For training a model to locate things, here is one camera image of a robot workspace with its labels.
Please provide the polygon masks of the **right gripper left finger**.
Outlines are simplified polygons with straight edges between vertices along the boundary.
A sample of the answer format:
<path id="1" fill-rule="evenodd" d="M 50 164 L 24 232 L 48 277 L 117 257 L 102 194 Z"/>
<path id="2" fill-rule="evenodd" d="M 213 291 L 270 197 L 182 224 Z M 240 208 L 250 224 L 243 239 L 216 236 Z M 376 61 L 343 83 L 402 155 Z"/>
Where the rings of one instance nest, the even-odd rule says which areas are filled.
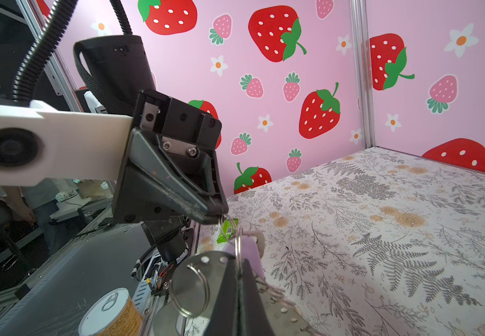
<path id="1" fill-rule="evenodd" d="M 238 326 L 238 281 L 235 262 L 228 262 L 213 314 L 204 336 L 236 335 Z"/>

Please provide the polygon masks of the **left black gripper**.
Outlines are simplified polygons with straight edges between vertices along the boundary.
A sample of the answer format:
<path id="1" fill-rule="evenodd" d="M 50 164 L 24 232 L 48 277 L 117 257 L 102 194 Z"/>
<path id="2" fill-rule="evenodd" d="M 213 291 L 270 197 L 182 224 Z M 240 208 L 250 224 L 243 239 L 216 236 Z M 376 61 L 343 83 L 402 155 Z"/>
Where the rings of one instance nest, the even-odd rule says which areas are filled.
<path id="1" fill-rule="evenodd" d="M 173 214 L 215 225 L 228 214 L 215 148 L 221 122 L 190 104 L 143 90 L 116 183 L 116 223 Z"/>

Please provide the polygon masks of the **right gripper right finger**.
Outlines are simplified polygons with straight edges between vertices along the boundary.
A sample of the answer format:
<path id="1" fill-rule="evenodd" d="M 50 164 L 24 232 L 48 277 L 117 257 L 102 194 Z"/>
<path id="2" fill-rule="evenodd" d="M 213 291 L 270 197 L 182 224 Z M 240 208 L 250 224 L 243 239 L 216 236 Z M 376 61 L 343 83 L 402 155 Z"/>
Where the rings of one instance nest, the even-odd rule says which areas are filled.
<path id="1" fill-rule="evenodd" d="M 242 263 L 239 278 L 239 335 L 274 335 L 248 260 Z"/>

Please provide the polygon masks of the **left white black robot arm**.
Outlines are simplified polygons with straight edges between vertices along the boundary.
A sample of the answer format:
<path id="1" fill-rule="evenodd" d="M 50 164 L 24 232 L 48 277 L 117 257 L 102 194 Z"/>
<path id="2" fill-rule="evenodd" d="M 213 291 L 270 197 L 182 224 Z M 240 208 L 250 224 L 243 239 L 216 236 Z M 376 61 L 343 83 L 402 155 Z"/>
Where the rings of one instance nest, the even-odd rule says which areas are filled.
<path id="1" fill-rule="evenodd" d="M 0 103 L 0 186 L 43 179 L 116 184 L 114 222 L 139 223 L 163 261 L 189 254 L 173 217 L 216 225 L 228 213 L 215 148 L 221 122 L 157 91 L 142 39 L 122 3 L 113 1 L 122 34 L 77 42 L 77 71 L 106 113 L 57 111 L 34 99 L 35 86 L 63 37 L 75 1 L 56 1 L 18 69 L 12 100 Z"/>

